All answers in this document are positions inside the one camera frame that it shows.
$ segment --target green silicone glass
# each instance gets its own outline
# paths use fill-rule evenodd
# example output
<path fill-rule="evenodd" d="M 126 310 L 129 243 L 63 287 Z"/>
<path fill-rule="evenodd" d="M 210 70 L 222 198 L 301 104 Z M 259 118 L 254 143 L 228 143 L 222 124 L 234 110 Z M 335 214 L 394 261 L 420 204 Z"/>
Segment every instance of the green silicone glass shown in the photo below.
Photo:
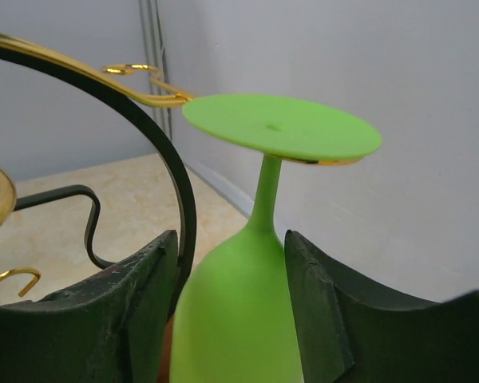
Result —
<path fill-rule="evenodd" d="M 265 155 L 247 225 L 204 258 L 181 293 L 170 381 L 300 383 L 283 245 L 273 224 L 282 160 L 347 164 L 382 139 L 355 116 L 289 97 L 201 97 L 183 114 L 198 129 Z"/>

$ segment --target glass stem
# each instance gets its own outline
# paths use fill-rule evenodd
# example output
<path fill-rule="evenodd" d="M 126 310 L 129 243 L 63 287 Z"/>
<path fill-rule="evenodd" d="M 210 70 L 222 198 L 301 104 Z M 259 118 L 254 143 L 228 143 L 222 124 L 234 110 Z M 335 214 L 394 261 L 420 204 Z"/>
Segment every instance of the glass stem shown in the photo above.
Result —
<path fill-rule="evenodd" d="M 259 183 L 255 194 L 254 208 L 248 220 L 247 227 L 256 231 L 270 231 L 275 233 L 273 214 L 277 189 L 279 187 L 280 168 L 282 160 L 274 156 L 264 155 Z"/>

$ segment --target tile floor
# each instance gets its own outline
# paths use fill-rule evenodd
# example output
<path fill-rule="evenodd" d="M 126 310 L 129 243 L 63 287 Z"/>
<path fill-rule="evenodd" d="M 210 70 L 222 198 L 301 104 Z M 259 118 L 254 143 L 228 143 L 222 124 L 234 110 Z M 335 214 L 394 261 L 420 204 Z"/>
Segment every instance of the tile floor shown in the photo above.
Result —
<path fill-rule="evenodd" d="M 207 184 L 193 175 L 198 215 L 196 263 L 213 247 L 236 233 L 246 219 Z M 17 184 L 18 196 L 70 184 L 92 188 L 101 201 L 94 251 L 117 261 L 137 251 L 167 229 L 179 230 L 176 193 L 158 155 L 67 172 Z M 17 275 L 0 284 L 0 304 L 37 300 L 98 271 L 83 246 L 91 207 L 86 197 L 73 197 L 16 212 L 0 227 L 0 273 L 30 266 L 41 280 L 24 297 L 17 293 L 30 280 Z"/>

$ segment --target baseboard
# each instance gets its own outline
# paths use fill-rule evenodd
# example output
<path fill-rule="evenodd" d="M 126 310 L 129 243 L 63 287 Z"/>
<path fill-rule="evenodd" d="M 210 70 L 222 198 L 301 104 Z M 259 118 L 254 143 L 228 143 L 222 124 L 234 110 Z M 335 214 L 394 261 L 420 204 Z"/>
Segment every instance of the baseboard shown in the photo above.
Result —
<path fill-rule="evenodd" d="M 201 178 L 207 185 L 215 190 L 215 192 L 225 198 L 241 214 L 247 218 L 250 217 L 252 208 L 254 207 L 254 201 L 247 193 L 202 162 L 187 157 L 183 157 L 183 161 L 196 176 Z M 274 225 L 277 235 L 283 242 L 288 226 L 277 220 L 276 216 Z"/>

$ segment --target gold metal hook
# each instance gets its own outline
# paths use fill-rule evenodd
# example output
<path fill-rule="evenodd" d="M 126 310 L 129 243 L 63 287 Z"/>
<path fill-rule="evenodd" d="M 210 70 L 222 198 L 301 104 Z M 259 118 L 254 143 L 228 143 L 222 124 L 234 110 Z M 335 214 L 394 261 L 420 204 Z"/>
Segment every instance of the gold metal hook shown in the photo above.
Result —
<path fill-rule="evenodd" d="M 39 279 L 41 279 L 41 272 L 39 272 L 38 269 L 34 269 L 33 267 L 19 267 L 17 269 L 11 269 L 1 273 L 0 282 L 16 274 L 32 274 L 34 276 L 32 280 L 18 293 L 19 297 L 22 297 L 28 293 L 30 289 L 32 289 L 32 287 L 39 282 Z"/>
<path fill-rule="evenodd" d="M 107 74 L 116 74 L 119 76 L 128 76 L 134 74 L 136 71 L 144 70 L 150 72 L 149 80 L 153 85 L 160 89 L 164 89 L 172 94 L 173 97 L 180 100 L 183 99 L 185 102 L 191 101 L 195 98 L 194 95 L 188 93 L 186 90 L 177 88 L 173 85 L 163 82 L 161 78 L 163 73 L 160 68 L 156 66 L 146 65 L 146 64 L 118 64 L 118 65 L 107 65 L 101 68 L 103 73 Z"/>

